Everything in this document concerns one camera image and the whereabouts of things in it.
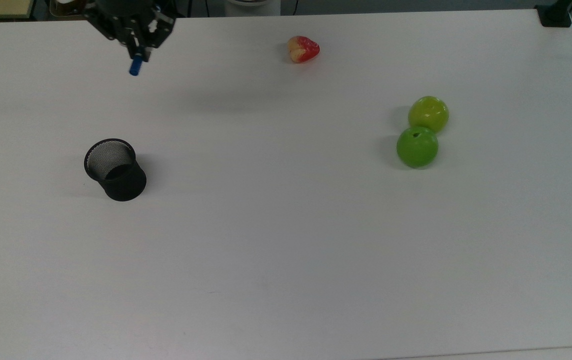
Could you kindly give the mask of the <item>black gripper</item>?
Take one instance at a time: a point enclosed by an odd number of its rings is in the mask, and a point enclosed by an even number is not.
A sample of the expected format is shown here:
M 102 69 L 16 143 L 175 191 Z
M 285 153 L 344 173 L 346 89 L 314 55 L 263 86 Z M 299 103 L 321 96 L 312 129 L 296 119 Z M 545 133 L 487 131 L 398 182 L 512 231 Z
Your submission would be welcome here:
M 159 9 L 145 9 L 124 16 L 108 14 L 101 9 L 85 9 L 84 18 L 106 39 L 126 47 L 132 60 L 142 55 L 145 63 L 149 62 L 152 51 L 172 34 L 176 23 L 174 14 Z

